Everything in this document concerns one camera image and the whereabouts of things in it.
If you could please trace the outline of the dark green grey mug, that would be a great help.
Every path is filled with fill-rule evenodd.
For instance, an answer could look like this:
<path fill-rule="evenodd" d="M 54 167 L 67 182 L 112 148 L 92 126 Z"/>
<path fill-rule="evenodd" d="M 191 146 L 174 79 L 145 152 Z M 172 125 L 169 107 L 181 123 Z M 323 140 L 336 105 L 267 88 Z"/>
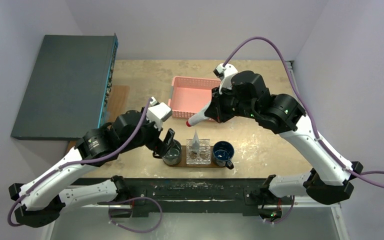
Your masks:
<path fill-rule="evenodd" d="M 173 167 L 179 164 L 182 160 L 182 146 L 179 141 L 174 139 L 172 146 L 168 149 L 164 156 L 160 156 L 153 152 L 152 157 L 155 159 L 162 159 L 166 165 Z"/>

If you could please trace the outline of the white grey toothpaste tube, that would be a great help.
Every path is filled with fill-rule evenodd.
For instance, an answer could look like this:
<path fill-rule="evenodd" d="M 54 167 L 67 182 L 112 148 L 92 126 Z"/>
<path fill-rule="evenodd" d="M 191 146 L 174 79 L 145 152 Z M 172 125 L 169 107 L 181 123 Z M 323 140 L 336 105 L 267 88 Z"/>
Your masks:
<path fill-rule="evenodd" d="M 194 137 L 191 141 L 191 148 L 194 150 L 194 151 L 198 151 L 200 149 L 200 139 L 199 139 L 199 136 L 198 136 L 198 132 L 195 130 L 195 133 L 194 133 Z"/>

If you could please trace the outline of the oval dark wooden tray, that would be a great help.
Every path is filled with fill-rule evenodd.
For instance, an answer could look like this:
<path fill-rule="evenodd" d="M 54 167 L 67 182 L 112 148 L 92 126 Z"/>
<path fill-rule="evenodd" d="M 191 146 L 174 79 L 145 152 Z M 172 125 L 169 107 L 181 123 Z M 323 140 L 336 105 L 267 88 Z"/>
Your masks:
<path fill-rule="evenodd" d="M 213 146 L 210 150 L 203 150 L 203 153 L 191 153 L 186 145 L 181 146 L 181 156 L 178 163 L 172 165 L 175 168 L 223 168 L 217 165 L 213 155 Z"/>

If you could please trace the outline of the clear crystal toothbrush holder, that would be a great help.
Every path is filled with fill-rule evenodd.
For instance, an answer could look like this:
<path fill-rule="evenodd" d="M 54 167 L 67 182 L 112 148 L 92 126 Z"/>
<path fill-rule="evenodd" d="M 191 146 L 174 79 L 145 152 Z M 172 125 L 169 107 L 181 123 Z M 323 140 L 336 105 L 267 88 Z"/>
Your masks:
<path fill-rule="evenodd" d="M 192 139 L 186 140 L 186 164 L 187 165 L 209 165 L 212 161 L 210 139 L 199 139 L 200 148 L 195 151 L 191 148 Z"/>

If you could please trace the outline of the white red toothpaste tube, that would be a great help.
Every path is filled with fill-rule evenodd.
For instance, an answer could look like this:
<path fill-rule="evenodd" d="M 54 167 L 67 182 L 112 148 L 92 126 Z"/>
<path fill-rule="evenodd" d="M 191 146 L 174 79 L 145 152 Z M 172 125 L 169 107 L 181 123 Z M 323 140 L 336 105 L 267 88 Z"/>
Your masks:
<path fill-rule="evenodd" d="M 210 118 L 205 115 L 206 110 L 210 106 L 210 102 L 208 102 L 199 112 L 195 113 L 193 116 L 191 116 L 187 121 L 186 125 L 188 127 L 195 126 L 199 124 L 200 122 L 207 121 Z"/>

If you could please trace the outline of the pink perforated plastic basket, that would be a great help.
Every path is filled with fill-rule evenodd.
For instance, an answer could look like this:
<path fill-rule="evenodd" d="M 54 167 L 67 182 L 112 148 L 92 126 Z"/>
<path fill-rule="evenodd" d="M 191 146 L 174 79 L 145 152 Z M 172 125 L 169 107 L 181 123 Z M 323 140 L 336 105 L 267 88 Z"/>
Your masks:
<path fill-rule="evenodd" d="M 212 89 L 220 85 L 219 79 L 175 76 L 167 105 L 172 116 L 189 119 L 212 99 Z"/>

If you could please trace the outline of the navy blue mug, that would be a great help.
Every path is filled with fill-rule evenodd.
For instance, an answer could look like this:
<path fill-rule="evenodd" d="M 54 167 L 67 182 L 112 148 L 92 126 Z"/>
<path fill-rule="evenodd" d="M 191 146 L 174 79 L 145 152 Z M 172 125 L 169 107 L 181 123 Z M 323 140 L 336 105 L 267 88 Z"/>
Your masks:
<path fill-rule="evenodd" d="M 234 154 L 234 147 L 227 141 L 218 141 L 212 148 L 212 156 L 214 162 L 219 167 L 226 167 L 229 170 L 234 168 L 234 164 L 232 162 Z"/>

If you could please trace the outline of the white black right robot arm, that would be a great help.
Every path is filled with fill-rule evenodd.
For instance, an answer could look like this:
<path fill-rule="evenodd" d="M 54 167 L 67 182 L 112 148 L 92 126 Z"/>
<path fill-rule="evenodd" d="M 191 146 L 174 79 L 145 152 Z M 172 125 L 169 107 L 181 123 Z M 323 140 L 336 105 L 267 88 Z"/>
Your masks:
<path fill-rule="evenodd" d="M 285 196 L 309 196 L 324 205 L 348 200 L 354 186 L 353 173 L 361 173 L 358 161 L 339 158 L 334 150 L 320 145 L 321 134 L 312 129 L 312 121 L 304 108 L 291 95 L 271 94 L 263 77 L 246 70 L 235 73 L 229 88 L 211 90 L 211 101 L 204 115 L 218 123 L 233 117 L 255 120 L 290 143 L 312 166 L 310 172 L 294 176 L 270 175 L 260 196 L 268 204 Z"/>

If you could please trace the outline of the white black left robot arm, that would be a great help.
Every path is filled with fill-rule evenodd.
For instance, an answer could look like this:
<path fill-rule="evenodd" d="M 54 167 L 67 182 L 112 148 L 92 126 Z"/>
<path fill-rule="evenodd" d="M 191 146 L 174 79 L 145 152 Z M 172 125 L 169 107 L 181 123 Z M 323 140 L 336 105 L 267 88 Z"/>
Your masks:
<path fill-rule="evenodd" d="M 7 214 L 7 223 L 12 227 L 40 228 L 73 208 L 135 201 L 122 176 L 78 188 L 72 184 L 84 174 L 116 160 L 120 154 L 140 147 L 164 157 L 175 146 L 172 129 L 160 139 L 163 124 L 171 116 L 172 109 L 164 104 L 146 106 L 141 111 L 129 110 L 115 121 L 89 130 L 42 175 L 9 187 L 13 205 Z"/>

